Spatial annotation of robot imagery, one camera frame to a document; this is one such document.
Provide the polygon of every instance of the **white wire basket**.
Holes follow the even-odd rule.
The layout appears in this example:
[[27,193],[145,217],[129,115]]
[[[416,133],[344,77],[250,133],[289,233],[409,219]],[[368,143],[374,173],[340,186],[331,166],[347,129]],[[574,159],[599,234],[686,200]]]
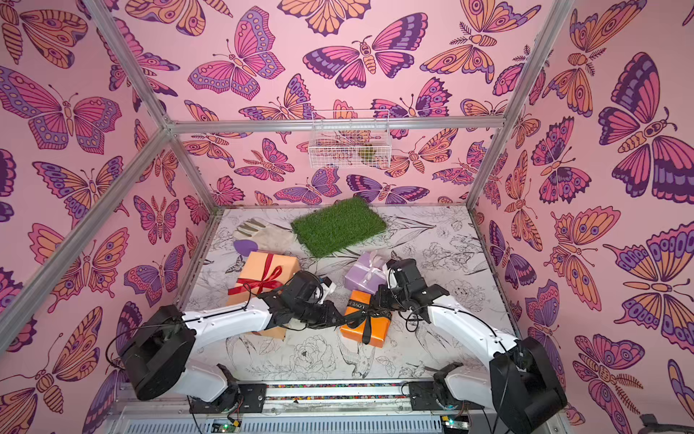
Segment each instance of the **white wire basket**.
[[364,117],[335,119],[335,113],[340,110],[314,110],[308,144],[311,167],[390,167],[392,141],[389,115],[373,118],[373,110],[351,111],[355,115],[362,112]]

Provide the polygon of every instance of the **orange butterfly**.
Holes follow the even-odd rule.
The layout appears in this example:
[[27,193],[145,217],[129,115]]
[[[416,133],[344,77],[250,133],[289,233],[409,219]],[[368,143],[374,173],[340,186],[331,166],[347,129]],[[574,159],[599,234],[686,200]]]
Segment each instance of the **orange butterfly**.
[[56,379],[67,382],[79,381],[94,371],[99,363],[96,339],[99,336],[102,316],[103,310],[99,306],[87,313],[65,342],[50,373],[46,368],[51,362],[51,350],[62,337],[62,333],[48,350],[49,361],[36,375],[16,374],[0,380],[19,376],[35,381],[33,387],[0,396],[0,433],[25,434],[29,431],[36,415],[39,394],[43,394],[43,402],[50,411],[62,414],[64,399]]
[[346,19],[364,18],[371,9],[371,0],[282,0],[277,9],[306,22],[313,33],[336,35]]
[[[34,223],[31,230],[28,234],[32,242],[31,251],[35,255],[36,262],[43,264],[53,255],[64,237],[39,223]],[[128,228],[120,228],[101,243],[94,255],[90,252],[87,255],[82,253],[81,259],[77,257],[51,291],[51,294],[56,296],[56,302],[49,306],[48,313],[55,310],[60,300],[67,300],[79,294],[85,285],[92,288],[93,292],[108,292],[111,298],[115,297],[116,295],[111,291],[111,285],[118,276],[116,267],[126,253],[128,237]],[[96,240],[94,240],[92,251],[95,246]]]
[[[540,5],[537,5],[524,14],[514,14],[514,9],[505,1],[498,6],[495,3],[495,0],[460,0],[465,16],[478,33],[512,30],[525,24],[540,11]],[[458,69],[462,70],[463,74],[481,71],[485,73],[487,83],[491,83],[494,79],[494,62],[487,53],[473,44],[492,47],[496,45],[496,39],[489,35],[473,35],[463,22],[460,22],[460,30],[466,37],[454,39],[450,44],[457,45],[468,41],[472,44],[444,51],[424,62],[419,69],[438,74],[450,74]]]
[[[188,7],[181,16],[186,2]],[[234,17],[222,0],[204,0],[204,2],[217,12]],[[205,30],[205,14],[198,0],[130,0],[126,4],[126,12],[133,18],[164,24],[171,24],[180,17],[176,30],[188,36],[199,36]]]
[[[407,156],[391,156],[391,166],[390,169],[386,171],[386,175],[397,178],[404,175],[409,169],[409,162],[412,161],[412,165],[415,169],[424,173],[424,163],[422,160],[427,160],[430,162],[442,162],[449,159],[452,151],[448,148],[450,144],[455,139],[455,135],[458,134],[458,128],[446,128],[445,130],[439,131],[434,137],[429,139],[427,144],[425,144],[418,153],[415,153],[417,149],[417,143],[414,144],[414,149],[407,152]],[[395,151],[403,152],[400,149],[394,149]]]
[[540,119],[530,118],[526,119],[526,116],[531,116],[531,114],[525,114],[525,106],[523,106],[523,112],[516,119],[514,124],[514,132],[511,134],[511,139],[516,138],[516,149],[519,149],[523,143],[525,143],[525,138],[537,133],[540,129]]
[[[506,194],[515,199],[515,202],[511,202],[505,212],[516,211],[514,215],[514,220],[511,223],[511,235],[516,240],[520,241],[521,238],[528,243],[533,249],[537,251],[542,251],[542,240],[540,239],[540,233],[535,227],[535,223],[532,222],[530,216],[525,212],[524,208],[527,208],[535,213],[532,208],[530,208],[525,202],[525,198],[521,198],[523,195],[523,189],[525,188],[525,175],[527,174],[527,151],[523,150],[518,157],[518,162],[516,163],[516,168],[513,173],[509,174],[506,178]],[[528,193],[530,193],[530,181],[528,181]]]
[[569,54],[568,62],[578,68],[569,69],[554,77],[547,85],[542,97],[546,97],[551,90],[557,91],[559,99],[566,99],[568,107],[585,117],[593,114],[593,95],[586,71],[595,75],[595,68],[589,60],[595,60],[605,52],[605,48],[598,49],[614,35],[619,33],[635,16],[646,6],[647,0],[629,0],[612,5],[598,20],[598,14],[592,14],[585,22],[578,22],[578,10],[574,9],[569,24],[569,36],[571,42],[586,54]]
[[78,15],[64,10],[40,9],[17,13],[13,8],[16,1],[0,4],[0,17],[5,20],[2,36],[10,57],[19,65],[24,51],[22,28],[41,56],[57,67],[69,68],[75,62],[75,55],[65,47],[74,47],[87,34],[87,22]]
[[[504,114],[504,111],[506,111],[506,104],[504,104],[507,99],[504,101],[501,101],[499,104],[496,106],[490,103],[489,101],[485,101],[485,103],[489,104],[490,108],[487,108],[483,103],[480,103],[479,101],[475,101],[474,99],[464,99],[460,103],[460,110],[463,110],[463,115],[466,116],[501,116]],[[476,128],[465,128],[467,131],[474,131]]]

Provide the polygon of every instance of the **red ribbon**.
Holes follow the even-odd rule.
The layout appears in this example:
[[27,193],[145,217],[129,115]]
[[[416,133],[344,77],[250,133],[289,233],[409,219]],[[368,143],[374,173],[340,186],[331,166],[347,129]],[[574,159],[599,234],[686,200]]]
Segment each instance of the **red ribbon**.
[[[246,290],[250,290],[253,293],[253,295],[258,295],[262,292],[265,292],[265,288],[272,291],[284,285],[284,283],[276,280],[277,277],[279,277],[282,274],[281,265],[275,267],[272,273],[268,275],[268,272],[270,271],[270,264],[272,263],[273,257],[274,255],[272,253],[268,253],[267,257],[265,258],[265,268],[263,269],[261,280],[257,281],[252,278],[239,278],[238,280],[236,280],[236,283],[239,286],[229,288],[229,295],[240,294]],[[258,288],[258,290],[256,292],[253,292],[253,288],[255,287]]]

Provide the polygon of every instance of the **butterfly wallpaper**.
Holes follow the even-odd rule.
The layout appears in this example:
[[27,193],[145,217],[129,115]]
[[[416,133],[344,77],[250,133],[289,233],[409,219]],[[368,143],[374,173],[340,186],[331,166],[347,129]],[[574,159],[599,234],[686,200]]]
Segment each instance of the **butterfly wallpaper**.
[[[575,433],[636,433],[645,413],[694,425],[694,128],[680,115],[694,61],[642,34],[694,29],[691,4],[651,3],[574,3],[475,208]],[[531,285],[504,279],[500,240]]]

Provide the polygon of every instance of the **green grass patch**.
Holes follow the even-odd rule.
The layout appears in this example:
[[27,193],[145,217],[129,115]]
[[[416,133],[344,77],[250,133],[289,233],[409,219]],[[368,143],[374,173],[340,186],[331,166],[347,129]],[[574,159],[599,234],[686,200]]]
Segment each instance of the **green grass patch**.
[[359,197],[341,201],[291,223],[299,242],[323,258],[386,230],[386,222]]

